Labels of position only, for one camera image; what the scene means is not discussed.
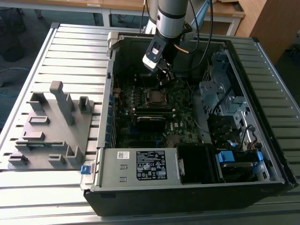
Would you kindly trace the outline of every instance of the wooden desk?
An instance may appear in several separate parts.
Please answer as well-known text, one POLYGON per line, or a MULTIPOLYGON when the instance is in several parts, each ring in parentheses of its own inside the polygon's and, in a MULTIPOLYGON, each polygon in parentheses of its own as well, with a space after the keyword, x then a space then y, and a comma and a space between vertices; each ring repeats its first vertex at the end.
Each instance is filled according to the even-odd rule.
MULTIPOLYGON (((101 13, 105 27, 111 26, 111 14, 142 15, 143 0, 0 0, 0 6, 13 8, 32 8, 41 10, 58 10, 101 13)), ((214 7, 214 33, 235 35, 244 12, 237 12, 232 3, 216 2, 214 7)), ((202 32, 207 31, 210 21, 210 10, 205 17, 202 32)))
MULTIPOLYGON (((106 11, 105 14, 121 14, 121 15, 142 15, 143 10, 143 0, 103 0, 101 5, 102 11, 106 11)), ((242 18, 245 17, 244 12, 238 12, 235 10, 232 3, 222 3, 216 2, 213 4, 214 9, 214 22, 216 27, 214 28, 214 33, 226 34, 226 35, 235 35, 235 32, 239 26, 239 23, 242 18)), ((210 22, 210 9, 207 12, 207 15, 204 19, 208 21, 204 23, 203 26, 207 26, 210 22)), ((104 26, 110 26, 109 23, 104 23, 104 26)))

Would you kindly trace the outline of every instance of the blue tab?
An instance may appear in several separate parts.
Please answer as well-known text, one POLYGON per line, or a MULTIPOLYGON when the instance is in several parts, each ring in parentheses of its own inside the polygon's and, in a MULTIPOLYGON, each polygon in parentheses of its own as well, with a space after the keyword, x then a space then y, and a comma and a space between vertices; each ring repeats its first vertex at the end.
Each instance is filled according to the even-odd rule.
POLYGON ((232 163, 235 162, 233 152, 232 151, 221 151, 218 154, 219 162, 220 163, 232 163))
POLYGON ((81 174, 91 174, 92 167, 90 165, 82 165, 80 169, 81 174))
POLYGON ((258 160, 261 162, 263 161, 263 154, 261 151, 257 152, 258 160))

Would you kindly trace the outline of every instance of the warning label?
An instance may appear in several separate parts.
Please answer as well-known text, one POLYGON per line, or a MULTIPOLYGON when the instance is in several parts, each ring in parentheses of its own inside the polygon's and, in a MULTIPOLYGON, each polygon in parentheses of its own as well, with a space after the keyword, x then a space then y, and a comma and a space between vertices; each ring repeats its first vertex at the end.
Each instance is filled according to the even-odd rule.
POLYGON ((138 180, 166 180, 165 151, 137 151, 136 178, 138 180))

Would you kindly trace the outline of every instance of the floor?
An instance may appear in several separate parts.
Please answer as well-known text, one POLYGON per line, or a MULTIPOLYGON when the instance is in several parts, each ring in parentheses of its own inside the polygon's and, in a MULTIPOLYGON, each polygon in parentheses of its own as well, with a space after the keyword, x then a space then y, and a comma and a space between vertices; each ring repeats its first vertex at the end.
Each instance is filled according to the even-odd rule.
MULTIPOLYGON (((19 35, 22 46, 25 49, 25 56, 17 62, 8 63, 0 57, 0 67, 23 67, 30 69, 34 60, 43 44, 43 41, 49 31, 53 22, 81 24, 81 25, 95 25, 94 16, 92 13, 76 13, 76 12, 59 12, 43 10, 43 18, 37 19, 37 16, 32 9, 24 9, 23 20, 27 30, 19 35)), ((139 16, 119 16, 112 15, 112 25, 118 27, 139 28, 139 16)), ((143 19, 142 26, 146 25, 148 18, 143 19)), ((102 24, 101 15, 96 17, 96 22, 102 24)), ((276 65, 278 72, 281 74, 288 89, 300 104, 300 91, 298 84, 300 83, 300 53, 291 56, 289 52, 285 52, 276 65)), ((0 94, 14 96, 17 95, 27 77, 27 72, 18 70, 9 70, 0 73, 0 94)), ((9 113, 15 103, 16 97, 0 96, 0 129, 9 116, 9 113)))

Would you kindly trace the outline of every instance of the metal slatted surface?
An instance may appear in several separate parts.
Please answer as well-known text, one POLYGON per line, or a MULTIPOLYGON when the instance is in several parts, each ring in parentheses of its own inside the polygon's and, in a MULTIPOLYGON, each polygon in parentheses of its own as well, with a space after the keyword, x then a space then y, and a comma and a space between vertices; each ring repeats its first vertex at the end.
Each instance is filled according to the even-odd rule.
MULTIPOLYGON (((32 91, 44 91, 47 98, 52 80, 64 82, 64 91, 72 99, 82 94, 95 101, 86 159, 92 160, 96 153, 98 125, 102 109, 105 84, 106 40, 110 30, 61 24, 52 29, 24 89, 24 99, 15 106, 4 128, 8 130, 2 142, 3 149, 13 149, 21 135, 27 114, 31 111, 25 103, 32 91)), ((300 120, 298 108, 293 105, 280 78, 270 68, 270 63, 256 43, 250 38, 215 36, 230 39, 245 66, 278 142, 289 160, 297 178, 300 178, 300 120)), ((98 217, 83 198, 79 188, 80 173, 64 172, 2 172, 0 173, 0 220, 1 224, 98 224, 108 222, 180 221, 209 218, 241 217, 270 214, 290 214, 300 211, 300 187, 280 197, 266 198, 246 209, 209 211, 199 214, 151 215, 148 217, 98 217)))

